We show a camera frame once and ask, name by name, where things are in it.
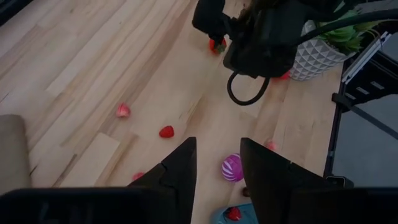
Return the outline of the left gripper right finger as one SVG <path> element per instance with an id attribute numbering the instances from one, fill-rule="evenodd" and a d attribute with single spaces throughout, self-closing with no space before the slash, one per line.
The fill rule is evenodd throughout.
<path id="1" fill-rule="evenodd" d="M 244 180 L 259 224 L 344 224 L 350 204 L 325 178 L 242 138 Z"/>

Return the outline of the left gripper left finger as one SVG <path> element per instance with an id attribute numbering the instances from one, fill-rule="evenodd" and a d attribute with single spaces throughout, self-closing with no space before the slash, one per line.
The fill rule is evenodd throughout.
<path id="1" fill-rule="evenodd" d="M 197 182 L 197 139 L 184 140 L 129 184 L 137 192 L 133 224 L 191 224 Z"/>

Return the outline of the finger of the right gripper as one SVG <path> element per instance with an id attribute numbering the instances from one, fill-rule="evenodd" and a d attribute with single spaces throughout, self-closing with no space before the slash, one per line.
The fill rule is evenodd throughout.
<path id="1" fill-rule="evenodd" d="M 198 0 L 192 19 L 194 28 L 215 42 L 222 42 L 231 30 L 231 18 L 223 13 L 224 5 L 225 0 Z"/>

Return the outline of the red strawberry with green top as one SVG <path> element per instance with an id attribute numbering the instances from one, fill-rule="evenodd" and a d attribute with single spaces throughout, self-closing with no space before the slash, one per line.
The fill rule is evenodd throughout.
<path id="1" fill-rule="evenodd" d="M 223 39 L 221 43 L 218 44 L 213 39 L 210 39 L 208 45 L 211 52 L 215 55 L 223 53 L 227 47 L 225 39 Z"/>

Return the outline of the purple toy cabbage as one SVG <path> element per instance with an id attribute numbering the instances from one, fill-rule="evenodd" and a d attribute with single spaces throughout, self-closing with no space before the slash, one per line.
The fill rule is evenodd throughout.
<path id="1" fill-rule="evenodd" d="M 222 176 L 230 182 L 243 180 L 241 156 L 238 153 L 229 155 L 221 164 Z"/>

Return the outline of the red toy raspberry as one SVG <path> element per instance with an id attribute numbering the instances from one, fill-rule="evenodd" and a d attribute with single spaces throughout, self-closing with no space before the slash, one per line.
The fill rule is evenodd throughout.
<path id="1" fill-rule="evenodd" d="M 173 126 L 164 126 L 159 131 L 159 136 L 161 138 L 172 138 L 175 135 L 174 127 Z"/>

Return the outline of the red toy cherry with stem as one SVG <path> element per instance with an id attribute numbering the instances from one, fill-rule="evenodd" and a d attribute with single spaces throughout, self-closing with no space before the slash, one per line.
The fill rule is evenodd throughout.
<path id="1" fill-rule="evenodd" d="M 237 222 L 242 219 L 241 211 L 238 207 L 229 207 L 225 213 L 224 216 L 231 221 Z"/>

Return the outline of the teal plastic tupperware container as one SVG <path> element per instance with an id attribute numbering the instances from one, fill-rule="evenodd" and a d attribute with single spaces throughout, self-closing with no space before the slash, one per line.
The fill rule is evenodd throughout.
<path id="1" fill-rule="evenodd" d="M 211 216 L 211 224 L 259 224 L 254 207 L 251 203 L 244 203 L 232 207 L 238 207 L 241 211 L 242 219 L 234 222 L 228 220 L 224 213 L 229 207 L 223 207 L 215 211 Z"/>

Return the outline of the white triangle-patterned pot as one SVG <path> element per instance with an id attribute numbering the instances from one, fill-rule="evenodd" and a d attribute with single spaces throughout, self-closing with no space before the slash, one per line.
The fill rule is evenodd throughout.
<path id="1" fill-rule="evenodd" d="M 310 39 L 298 46 L 295 62 L 290 69 L 290 78 L 305 81 L 321 75 L 323 72 L 351 58 L 326 50 L 321 52 L 323 44 L 318 45 L 316 38 Z"/>

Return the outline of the green succulent plant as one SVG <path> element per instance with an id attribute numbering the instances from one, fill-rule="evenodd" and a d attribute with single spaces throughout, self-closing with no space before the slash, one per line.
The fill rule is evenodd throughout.
<path id="1" fill-rule="evenodd" d="M 354 0 L 339 0 L 340 4 L 337 6 L 335 12 L 339 11 L 348 3 L 353 3 Z M 317 29 L 322 28 L 328 24 L 334 23 L 336 21 L 344 20 L 350 17 L 358 16 L 360 13 L 356 9 L 348 9 L 344 10 L 345 13 L 341 16 L 338 16 L 334 21 L 322 22 L 319 20 L 315 20 L 315 26 Z M 345 55 L 347 57 L 352 56 L 353 54 L 359 52 L 363 47 L 361 46 L 362 40 L 364 39 L 365 33 L 370 33 L 373 37 L 376 37 L 378 34 L 376 30 L 374 30 L 375 26 L 378 26 L 382 21 L 369 21 L 362 22 L 358 24 L 353 24 L 346 27 L 340 27 L 339 29 L 331 30 L 329 32 L 320 34 L 316 37 L 317 49 L 318 45 L 323 44 L 324 47 L 321 49 L 321 52 L 326 50 L 332 51 L 336 54 Z"/>

